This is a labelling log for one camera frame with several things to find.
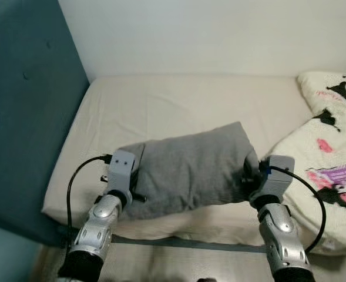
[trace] mattress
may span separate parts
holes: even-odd
[[[77,112],[53,171],[42,211],[66,224],[66,189],[90,157],[149,139],[210,130],[240,121],[262,158],[312,114],[294,78],[234,75],[111,76],[96,79]],[[71,194],[73,225],[80,227],[106,183],[102,162],[77,175]],[[153,220],[120,222],[130,239],[178,236],[205,242],[259,246],[257,212],[247,202],[209,206]],[[300,227],[308,244],[314,237]]]

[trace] blanket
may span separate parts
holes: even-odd
[[[321,244],[346,247],[346,75],[307,72],[298,82],[314,117],[271,153],[295,158],[295,173],[323,199],[327,224]],[[295,219],[317,233],[321,209],[312,193],[294,180],[284,197]]]

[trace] black wire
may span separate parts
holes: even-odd
[[[292,173],[292,172],[289,172],[288,170],[286,169],[282,169],[280,167],[277,167],[277,166],[270,166],[269,167],[270,169],[273,169],[273,170],[277,170],[278,172],[282,172],[282,173],[285,173],[295,179],[297,179],[298,181],[300,181],[302,184],[304,184],[307,188],[309,188],[309,190],[314,194],[314,196],[316,197],[316,199],[318,200],[319,204],[320,204],[320,207],[321,207],[321,214],[322,214],[322,218],[321,218],[321,226],[320,226],[320,229],[319,229],[319,232],[315,238],[315,240],[311,243],[311,245],[309,245],[306,249],[305,249],[305,252],[308,254],[320,241],[321,239],[321,236],[323,235],[324,233],[324,229],[325,229],[325,222],[327,221],[327,213],[325,212],[325,207],[324,207],[324,203],[323,201],[321,200],[321,197],[320,195],[318,194],[318,192],[316,192],[314,190],[314,188],[311,187],[310,184],[308,184],[304,179],[300,178],[299,176],[297,176],[296,174]]]
[[[69,252],[69,249],[71,248],[71,242],[72,242],[72,215],[71,215],[71,187],[73,180],[75,179],[77,173],[82,169],[84,166],[86,166],[88,163],[94,161],[94,160],[103,160],[104,156],[98,156],[98,157],[93,157],[89,160],[86,160],[83,162],[73,173],[71,176],[71,179],[68,183],[67,187],[67,197],[66,197],[66,202],[67,202],[67,225],[68,225],[68,242],[67,242],[67,250],[66,250],[66,255]]]

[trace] gray cloth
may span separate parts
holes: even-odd
[[[212,204],[247,200],[240,187],[245,162],[258,159],[239,122],[195,135],[151,140],[122,148],[140,160],[136,193],[121,220],[152,219]]]

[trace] bed frame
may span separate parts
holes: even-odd
[[[57,0],[0,0],[0,227],[59,246],[41,213],[89,86]]]

